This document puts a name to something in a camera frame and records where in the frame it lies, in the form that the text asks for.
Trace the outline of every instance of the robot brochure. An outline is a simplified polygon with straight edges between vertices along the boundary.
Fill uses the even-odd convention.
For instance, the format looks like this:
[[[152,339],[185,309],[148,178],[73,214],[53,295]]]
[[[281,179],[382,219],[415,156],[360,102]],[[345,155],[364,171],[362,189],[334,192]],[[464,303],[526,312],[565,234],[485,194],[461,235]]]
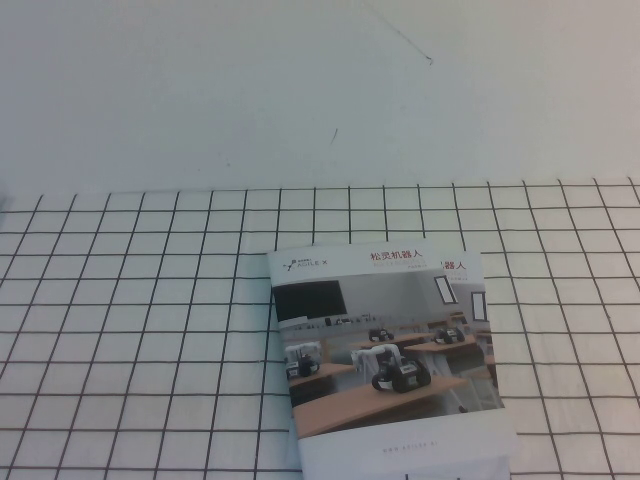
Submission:
[[[268,259],[305,480],[509,478],[479,254],[403,240]]]

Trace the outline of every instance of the wooden desk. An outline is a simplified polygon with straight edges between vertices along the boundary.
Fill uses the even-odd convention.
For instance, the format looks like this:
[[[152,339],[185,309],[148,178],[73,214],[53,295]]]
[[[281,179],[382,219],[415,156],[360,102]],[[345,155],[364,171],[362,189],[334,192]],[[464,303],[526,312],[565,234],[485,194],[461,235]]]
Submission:
[[[318,373],[310,375],[308,377],[298,377],[293,380],[289,380],[289,388],[297,387],[305,383],[314,382],[322,378],[331,377],[333,375],[340,375],[341,373],[353,372],[355,367],[353,365],[342,365],[340,363],[321,363]]]
[[[426,367],[431,374],[442,375],[443,377],[451,377],[451,369],[447,361],[447,354],[453,353],[461,349],[468,349],[476,345],[476,338],[473,335],[467,335],[464,342],[457,343],[421,343],[404,347],[406,352],[415,352],[422,357]]]
[[[469,374],[470,378],[475,378],[477,380],[492,380],[491,372],[489,370],[478,370],[477,372],[473,372]]]
[[[406,343],[406,342],[417,342],[418,340],[422,340],[423,338],[433,338],[435,336],[434,333],[407,333],[406,335],[396,335],[393,340],[384,340],[382,342],[370,342],[368,340],[357,343],[350,343],[349,346],[352,348],[371,348],[377,345],[388,345],[390,343],[397,345],[398,343]]]
[[[498,388],[498,373],[496,371],[496,357],[493,355],[485,355],[484,363],[491,374],[491,378],[493,379],[493,386]]]
[[[344,428],[356,421],[424,401],[466,384],[467,380],[462,378],[434,377],[428,386],[407,393],[378,392],[369,384],[327,395],[294,407],[298,437],[311,437]]]
[[[476,337],[473,335],[467,335],[464,339],[464,342],[456,342],[447,345],[446,343],[420,343],[418,345],[411,345],[409,347],[404,347],[405,350],[410,352],[430,352],[430,353],[448,353],[459,348],[464,348],[469,345],[476,343]]]
[[[434,320],[433,322],[427,322],[429,328],[453,328],[453,322],[451,319],[447,320]]]

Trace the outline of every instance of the grid mat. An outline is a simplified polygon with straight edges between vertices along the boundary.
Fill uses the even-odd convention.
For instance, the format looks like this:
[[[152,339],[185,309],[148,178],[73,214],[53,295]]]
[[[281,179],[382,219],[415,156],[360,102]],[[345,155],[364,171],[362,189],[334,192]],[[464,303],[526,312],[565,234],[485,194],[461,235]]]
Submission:
[[[263,252],[422,237],[483,252],[513,478],[640,475],[630,179],[43,196],[2,217],[0,478],[301,479]]]

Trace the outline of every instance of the white wall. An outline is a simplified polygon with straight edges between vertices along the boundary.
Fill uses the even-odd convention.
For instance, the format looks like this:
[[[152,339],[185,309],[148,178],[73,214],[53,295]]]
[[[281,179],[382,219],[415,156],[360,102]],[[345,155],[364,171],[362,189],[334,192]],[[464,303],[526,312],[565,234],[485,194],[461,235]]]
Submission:
[[[452,283],[451,288],[456,294],[458,299],[458,310],[464,313],[467,322],[471,325],[473,320],[473,304],[471,298],[471,292],[484,292],[485,286],[482,283]]]
[[[4,0],[0,188],[638,171],[637,0],[369,5],[433,64],[361,1]]]
[[[438,272],[385,273],[340,277],[340,290],[349,315],[371,314],[441,319],[459,310],[445,305],[433,278]]]

